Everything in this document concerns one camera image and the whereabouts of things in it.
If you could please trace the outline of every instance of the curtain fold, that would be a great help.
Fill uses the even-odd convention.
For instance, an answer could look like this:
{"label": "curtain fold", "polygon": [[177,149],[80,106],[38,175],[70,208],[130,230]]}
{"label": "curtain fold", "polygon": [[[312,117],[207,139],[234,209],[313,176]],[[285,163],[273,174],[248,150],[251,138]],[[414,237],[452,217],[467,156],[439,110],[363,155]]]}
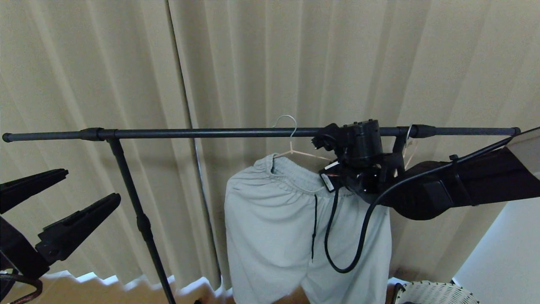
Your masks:
{"label": "curtain fold", "polygon": [[[164,1],[0,4],[2,131],[189,128],[183,83]],[[125,155],[167,276],[179,286],[220,276],[191,140],[123,140]],[[111,192],[115,211],[52,271],[159,282],[131,201],[106,143],[2,143],[2,182],[54,168],[67,180],[6,219],[38,242],[47,224]]]}
{"label": "curtain fold", "polygon": [[[196,128],[299,127],[368,118],[381,126],[535,127],[540,117],[537,1],[169,2]],[[280,127],[292,122],[280,121]],[[411,165],[497,137],[419,140]],[[295,149],[312,151],[306,138]],[[228,283],[223,201],[235,172],[286,138],[197,140],[214,240]],[[383,140],[385,149],[391,138]],[[318,170],[321,163],[295,158]],[[427,222],[392,212],[391,274],[449,281],[504,203]]]}

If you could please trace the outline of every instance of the rack leg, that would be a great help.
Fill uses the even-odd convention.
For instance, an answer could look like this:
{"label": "rack leg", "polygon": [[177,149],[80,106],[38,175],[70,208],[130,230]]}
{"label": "rack leg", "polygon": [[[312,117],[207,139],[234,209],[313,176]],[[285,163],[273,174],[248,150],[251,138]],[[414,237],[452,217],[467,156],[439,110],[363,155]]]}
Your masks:
{"label": "rack leg", "polygon": [[152,262],[154,263],[154,267],[158,273],[159,281],[163,286],[167,300],[169,304],[176,304],[171,291],[171,286],[168,284],[167,275],[165,274],[163,264],[161,263],[161,259],[159,257],[158,248],[154,242],[154,236],[152,235],[152,229],[150,227],[150,220],[146,214],[144,214],[143,207],[140,204],[139,195],[137,195],[137,190],[135,188],[135,184],[133,183],[133,178],[131,177],[130,169],[127,166],[126,158],[124,156],[124,149],[122,149],[120,140],[116,138],[109,139],[107,141],[111,146],[112,153],[116,158],[116,162],[118,163],[118,167],[120,168],[120,172],[122,174],[122,179],[126,185],[133,208],[135,209],[135,214],[137,215],[137,228],[139,228],[139,231],[143,235],[143,239],[146,242],[146,246],[148,246],[150,257],[152,258]]}

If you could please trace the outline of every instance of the black clothes rack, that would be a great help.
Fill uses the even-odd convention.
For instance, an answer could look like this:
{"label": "black clothes rack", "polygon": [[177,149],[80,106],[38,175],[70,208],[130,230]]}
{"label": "black clothes rack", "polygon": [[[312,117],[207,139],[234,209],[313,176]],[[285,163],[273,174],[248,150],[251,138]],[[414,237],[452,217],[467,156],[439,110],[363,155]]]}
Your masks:
{"label": "black clothes rack", "polygon": [[[294,137],[313,137],[320,128],[297,128]],[[146,129],[146,130],[118,130],[89,128],[70,132],[43,132],[43,133],[5,133],[2,139],[5,142],[39,141],[39,140],[88,140],[107,141],[116,158],[122,174],[124,184],[130,196],[131,203],[137,216],[137,228],[141,232],[150,252],[150,257],[156,268],[159,281],[163,286],[169,304],[175,304],[171,287],[154,242],[150,220],[141,206],[133,178],[127,165],[121,139],[127,138],[231,138],[231,137],[289,137],[293,128],[240,128],[240,129]],[[500,135],[512,136],[519,134],[519,128],[436,128],[429,125],[413,124],[407,127],[381,127],[381,136],[395,136],[393,151],[401,151],[407,137],[425,138],[435,135]]]}

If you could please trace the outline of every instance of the beige curtain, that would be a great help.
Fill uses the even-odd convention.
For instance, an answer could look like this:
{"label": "beige curtain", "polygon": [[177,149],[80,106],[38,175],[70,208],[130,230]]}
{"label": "beige curtain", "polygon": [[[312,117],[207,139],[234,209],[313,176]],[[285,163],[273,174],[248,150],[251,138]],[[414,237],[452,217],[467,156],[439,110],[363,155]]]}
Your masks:
{"label": "beige curtain", "polygon": [[[301,127],[375,118],[381,126],[527,129],[540,121],[536,0],[171,1],[170,7],[194,127],[270,127],[282,114]],[[499,139],[420,140],[413,163],[448,160]],[[288,150],[287,141],[197,140],[225,280],[226,181],[256,159]],[[294,145],[313,149],[308,138]],[[451,210],[427,222],[392,213],[391,274],[448,282],[503,205]]]}
{"label": "beige curtain", "polygon": [[[1,2],[1,128],[270,127],[290,114],[300,127],[375,118],[381,126],[527,129],[540,117],[539,23],[536,0]],[[420,140],[413,163],[497,139]],[[218,287],[215,244],[228,287],[226,181],[287,150],[288,139],[196,140],[202,185],[192,141],[123,143],[167,274],[177,286],[205,276]],[[313,149],[308,138],[294,146]],[[106,143],[2,143],[0,153],[2,182],[70,170],[66,181],[6,214],[32,243],[42,227],[108,193],[123,197],[53,270],[157,282]],[[501,208],[461,208],[427,222],[393,213],[392,274],[449,281]]]}
{"label": "beige curtain", "polygon": [[[2,132],[88,127],[189,128],[184,87],[163,1],[1,2]],[[220,277],[190,140],[124,140],[127,162],[167,275],[177,286]],[[49,169],[67,180],[5,214],[31,243],[37,233],[105,195],[120,207],[52,271],[146,274],[158,282],[107,143],[2,143],[2,182]]]}

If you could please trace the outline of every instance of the basket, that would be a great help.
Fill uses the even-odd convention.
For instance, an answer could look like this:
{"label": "basket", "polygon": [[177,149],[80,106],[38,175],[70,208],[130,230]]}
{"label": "basket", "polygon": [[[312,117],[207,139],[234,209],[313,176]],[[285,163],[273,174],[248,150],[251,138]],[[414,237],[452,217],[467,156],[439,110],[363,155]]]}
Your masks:
{"label": "basket", "polygon": [[473,293],[451,283],[430,281],[410,282],[394,288],[392,304],[479,304]]}

